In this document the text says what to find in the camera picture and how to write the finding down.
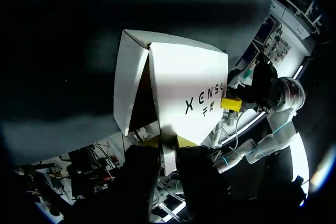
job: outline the dark gray table surface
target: dark gray table surface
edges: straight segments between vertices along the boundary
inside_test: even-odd
[[[17,164],[76,150],[119,131],[114,71],[123,29],[211,44],[231,69],[270,0],[11,0],[1,64],[1,129]]]

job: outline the cardboard box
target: cardboard box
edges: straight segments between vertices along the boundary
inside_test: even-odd
[[[114,118],[127,135],[155,120],[161,137],[197,145],[223,115],[227,55],[198,41],[124,30],[114,80]]]

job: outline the box flap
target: box flap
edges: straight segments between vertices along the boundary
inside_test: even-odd
[[[122,33],[114,78],[113,116],[124,135],[128,135],[136,92],[148,53],[125,32]]]
[[[125,30],[125,33],[127,33],[131,38],[133,38],[140,46],[146,49],[149,49],[150,44],[153,42],[161,42],[169,44],[184,44],[192,47],[199,47],[209,49],[212,51],[222,52],[218,48],[211,46],[209,44],[169,34],[161,34],[161,33],[154,33],[151,31],[140,31],[140,30]]]
[[[152,43],[149,60],[162,137],[179,135],[201,144],[223,116],[227,55],[187,45]]]

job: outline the cardboard flap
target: cardboard flap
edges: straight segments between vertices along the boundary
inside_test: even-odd
[[[135,97],[148,50],[125,32],[121,35],[114,78],[113,116],[124,135],[128,135]]]
[[[125,30],[132,39],[134,39],[143,48],[149,49],[150,44],[153,42],[169,43],[169,44],[183,44],[192,47],[209,49],[212,51],[220,51],[218,48],[206,43],[202,43],[196,40],[178,37],[169,34],[154,33],[151,31],[139,31],[139,30]]]

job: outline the black cable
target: black cable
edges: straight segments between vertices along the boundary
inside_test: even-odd
[[[107,140],[106,143],[107,143],[107,155],[109,155],[109,148],[110,148],[109,141]]]
[[[139,141],[140,143],[143,143],[143,140],[141,139],[141,137],[140,137],[140,135],[137,133],[137,131],[134,131],[134,133],[135,133],[135,135],[136,135],[138,141]]]
[[[100,146],[100,144],[98,144],[98,142],[97,142],[97,148],[101,151],[101,152],[103,152],[103,154],[105,155],[105,157],[108,159],[108,161],[109,161],[109,163],[110,163],[110,166],[112,167],[112,168],[114,168],[114,165],[113,165],[113,162],[112,162],[112,160],[110,159],[110,157],[107,155],[107,153],[103,150],[103,148]]]
[[[124,135],[121,133],[121,137],[122,137],[122,146],[124,147],[124,155],[125,155],[125,144],[124,144]]]

